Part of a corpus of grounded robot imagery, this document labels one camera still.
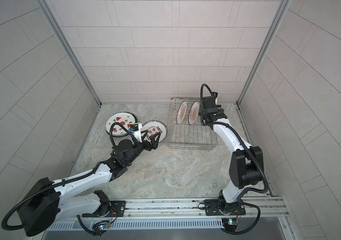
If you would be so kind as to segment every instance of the tile wall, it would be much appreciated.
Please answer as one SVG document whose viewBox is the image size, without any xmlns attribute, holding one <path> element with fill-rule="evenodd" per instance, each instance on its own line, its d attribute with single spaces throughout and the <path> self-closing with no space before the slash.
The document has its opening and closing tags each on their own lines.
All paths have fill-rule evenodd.
<svg viewBox="0 0 341 240">
<path fill-rule="evenodd" d="M 241 109 L 299 237 L 341 239 L 341 0 L 292 0 Z"/>
<path fill-rule="evenodd" d="M 102 102 L 234 102 L 279 1 L 47 0 Z"/>
<path fill-rule="evenodd" d="M 96 111 L 35 1 L 0 0 L 0 225 L 37 180 L 67 176 Z"/>
</svg>

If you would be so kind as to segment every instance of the black mounting plate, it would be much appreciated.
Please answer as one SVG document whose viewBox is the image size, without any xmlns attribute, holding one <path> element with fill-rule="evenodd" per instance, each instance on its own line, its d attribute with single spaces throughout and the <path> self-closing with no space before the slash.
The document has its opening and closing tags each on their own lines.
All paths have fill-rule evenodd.
<svg viewBox="0 0 341 240">
<path fill-rule="evenodd" d="M 237 211 L 240 213 L 240 215 L 245 215 L 245 209 L 241 208 L 241 206 L 235 207 L 237 211 L 234 210 L 230 214 L 223 214 L 220 211 L 219 203 L 217 202 L 216 199 L 205 199 L 204 203 L 206 203 L 205 213 L 207 216 L 237 215 L 238 214 Z"/>
<path fill-rule="evenodd" d="M 112 204 L 112 208 L 114 208 L 117 211 L 117 217 L 122 217 L 124 215 L 126 201 L 110 201 L 110 204 Z M 83 214 L 82 217 L 99 217 L 99 216 L 97 216 L 97 214 Z M 103 217 L 112 217 L 112 211 L 109 211 Z"/>
</svg>

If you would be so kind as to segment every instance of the gray marble surface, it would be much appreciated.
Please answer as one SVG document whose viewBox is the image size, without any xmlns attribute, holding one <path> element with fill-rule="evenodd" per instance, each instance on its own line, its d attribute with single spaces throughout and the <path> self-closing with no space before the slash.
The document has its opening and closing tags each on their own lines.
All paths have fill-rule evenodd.
<svg viewBox="0 0 341 240">
<path fill-rule="evenodd" d="M 236 131 L 245 139 L 245 133 L 235 104 L 223 104 L 225 114 Z M 72 174 L 93 168 L 97 162 L 110 158 L 112 144 L 105 131 L 107 119 L 119 112 L 136 115 L 138 121 L 161 121 L 167 125 L 169 104 L 104 104 L 96 117 L 85 146 Z M 115 138 L 116 144 L 122 139 Z M 176 198 L 217 197 L 226 187 L 231 153 L 217 136 L 217 147 L 211 151 L 169 149 L 166 139 L 156 150 L 143 151 L 128 171 L 107 184 L 95 186 L 84 194 L 103 190 L 116 198 Z M 262 188 L 261 182 L 256 186 Z M 249 192 L 247 195 L 261 195 Z"/>
</svg>

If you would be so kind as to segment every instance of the metal rack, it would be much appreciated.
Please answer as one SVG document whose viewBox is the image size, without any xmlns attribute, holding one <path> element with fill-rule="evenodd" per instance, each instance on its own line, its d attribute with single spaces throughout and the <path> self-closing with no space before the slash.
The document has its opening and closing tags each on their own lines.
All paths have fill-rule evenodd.
<svg viewBox="0 0 341 240">
<path fill-rule="evenodd" d="M 177 113 L 180 104 L 187 101 L 186 115 L 181 122 L 177 124 Z M 217 136 L 209 127 L 202 126 L 200 118 L 197 118 L 193 125 L 188 124 L 189 110 L 195 101 L 199 98 L 171 98 L 168 114 L 168 137 L 167 142 L 170 149 L 183 150 L 212 150 L 217 146 Z"/>
</svg>

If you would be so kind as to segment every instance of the white plate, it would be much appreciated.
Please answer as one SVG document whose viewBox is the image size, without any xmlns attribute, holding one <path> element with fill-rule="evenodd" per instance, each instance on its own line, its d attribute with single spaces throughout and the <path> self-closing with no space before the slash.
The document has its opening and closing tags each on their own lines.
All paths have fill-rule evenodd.
<svg viewBox="0 0 341 240">
<path fill-rule="evenodd" d="M 131 113 L 116 113 L 111 116 L 108 121 L 105 123 L 105 130 L 109 134 L 110 126 L 114 122 L 119 122 L 126 129 L 129 129 L 130 125 L 137 122 L 137 118 Z M 115 125 L 114 130 L 112 132 L 113 137 L 123 137 L 128 135 L 119 125 Z"/>
<path fill-rule="evenodd" d="M 159 121 L 150 121 L 145 123 L 142 126 L 141 131 L 145 130 L 148 130 L 148 134 L 144 140 L 147 140 L 149 142 L 150 142 L 149 137 L 155 135 L 158 132 L 161 132 L 160 139 L 158 140 L 158 142 L 162 142 L 164 138 L 167 136 L 167 128 L 162 122 Z"/>
<path fill-rule="evenodd" d="M 176 120 L 177 124 L 181 124 L 186 113 L 187 113 L 187 101 L 183 101 L 180 104 L 179 110 L 177 111 L 177 120 Z"/>
<path fill-rule="evenodd" d="M 191 109 L 189 110 L 189 116 L 188 116 L 188 123 L 189 125 L 193 125 L 193 123 L 196 122 L 197 117 L 199 116 L 199 102 L 195 101 L 192 106 Z"/>
</svg>

